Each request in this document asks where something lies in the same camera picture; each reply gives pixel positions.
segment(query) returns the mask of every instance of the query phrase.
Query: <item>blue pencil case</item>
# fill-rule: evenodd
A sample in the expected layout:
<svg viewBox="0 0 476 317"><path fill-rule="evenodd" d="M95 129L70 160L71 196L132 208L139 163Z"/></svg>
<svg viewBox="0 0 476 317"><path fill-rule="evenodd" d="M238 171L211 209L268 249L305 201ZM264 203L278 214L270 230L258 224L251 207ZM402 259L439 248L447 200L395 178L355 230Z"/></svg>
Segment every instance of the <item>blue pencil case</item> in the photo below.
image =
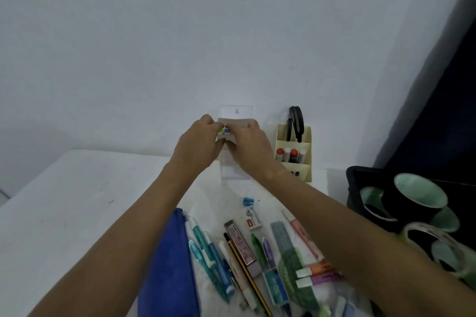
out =
<svg viewBox="0 0 476 317"><path fill-rule="evenodd" d="M170 216L138 297L138 317L199 317L200 306L182 209Z"/></svg>

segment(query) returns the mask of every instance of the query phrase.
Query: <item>pencil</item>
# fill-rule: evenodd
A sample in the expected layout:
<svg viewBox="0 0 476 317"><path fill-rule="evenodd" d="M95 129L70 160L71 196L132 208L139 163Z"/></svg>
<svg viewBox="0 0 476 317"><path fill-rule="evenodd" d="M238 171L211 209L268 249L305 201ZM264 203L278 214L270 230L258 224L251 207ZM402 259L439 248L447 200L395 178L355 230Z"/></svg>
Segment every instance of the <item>pencil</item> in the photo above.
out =
<svg viewBox="0 0 476 317"><path fill-rule="evenodd" d="M269 317L271 317L272 316L271 310L269 309L268 305L266 304L265 299L263 298L263 296L259 292L258 287L256 286L255 282L253 281L253 278L251 278L251 275L249 274L248 270L246 269L245 265L243 264L243 261L239 257L239 254L238 254L237 250L235 249L235 246L231 242L230 237L228 236L228 233L223 233L223 235L225 236L225 239L227 240L231 250L233 251L233 254L235 255L236 259L238 260L238 262L241 266L241 269L243 270L243 272L245 272L245 276L248 279L249 284L251 284L251 286L253 287L253 290L255 291L256 295L259 298L259 301L261 302L261 304L265 308L266 314Z"/></svg>

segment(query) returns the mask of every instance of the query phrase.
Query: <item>pink pen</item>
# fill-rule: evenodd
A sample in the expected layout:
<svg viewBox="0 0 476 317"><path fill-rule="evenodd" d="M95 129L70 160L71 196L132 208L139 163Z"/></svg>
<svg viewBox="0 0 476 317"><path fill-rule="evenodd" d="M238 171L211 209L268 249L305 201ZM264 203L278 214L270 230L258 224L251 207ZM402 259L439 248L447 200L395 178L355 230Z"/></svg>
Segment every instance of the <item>pink pen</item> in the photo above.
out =
<svg viewBox="0 0 476 317"><path fill-rule="evenodd" d="M298 288L311 287L325 282L337 281L342 278L339 272L330 272L323 275L301 278L296 281Z"/></svg>
<svg viewBox="0 0 476 317"><path fill-rule="evenodd" d="M319 255L318 247L311 241L311 237L308 235L303 226L299 221L287 210L282 210L284 217L288 220L289 224L296 231L297 235L302 239L306 244L307 248L311 251L312 255L316 257L318 261L322 260L324 256Z"/></svg>

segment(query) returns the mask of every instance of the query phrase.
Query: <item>forearm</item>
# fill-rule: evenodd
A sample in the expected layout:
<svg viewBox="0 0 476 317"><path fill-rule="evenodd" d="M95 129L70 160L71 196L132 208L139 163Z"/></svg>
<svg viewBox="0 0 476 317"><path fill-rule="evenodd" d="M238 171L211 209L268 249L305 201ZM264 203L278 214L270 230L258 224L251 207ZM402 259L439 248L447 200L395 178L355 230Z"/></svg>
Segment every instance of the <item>forearm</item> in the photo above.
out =
<svg viewBox="0 0 476 317"><path fill-rule="evenodd" d="M258 176L302 223L326 258L388 316L473 315L474 293L455 278L280 163Z"/></svg>
<svg viewBox="0 0 476 317"><path fill-rule="evenodd" d="M171 212L193 182L168 163L146 192L107 230L30 314L125 316L139 292Z"/></svg>

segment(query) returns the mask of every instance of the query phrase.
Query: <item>white table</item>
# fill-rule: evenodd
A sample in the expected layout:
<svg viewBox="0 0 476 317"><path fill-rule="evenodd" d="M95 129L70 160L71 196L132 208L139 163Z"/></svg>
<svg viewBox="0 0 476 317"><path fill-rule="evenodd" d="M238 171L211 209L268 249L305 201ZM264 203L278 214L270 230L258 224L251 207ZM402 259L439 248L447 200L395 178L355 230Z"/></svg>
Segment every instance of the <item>white table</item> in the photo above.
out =
<svg viewBox="0 0 476 317"><path fill-rule="evenodd" d="M0 208L0 308L3 317L23 317L55 283L88 251L99 237L124 213L158 176L168 157L115 152L73 150L63 155L40 176ZM347 182L340 175L337 190ZM313 171L313 185L328 192L329 171ZM250 243L242 215L244 197L255 206L277 259L279 253L269 227L284 220L281 203L255 181L222 183L218 162L204 171L179 203L214 239L223 238L223 224L234 219ZM314 258L289 229L305 263ZM214 292L203 269L194 261L203 316L255 316L241 312L238 299L226 305ZM328 285L314 286L316 296L330 298ZM366 298L360 307L369 313ZM300 309L292 305L293 315ZM279 316L279 309L273 309ZM135 315L133 307L130 316Z"/></svg>

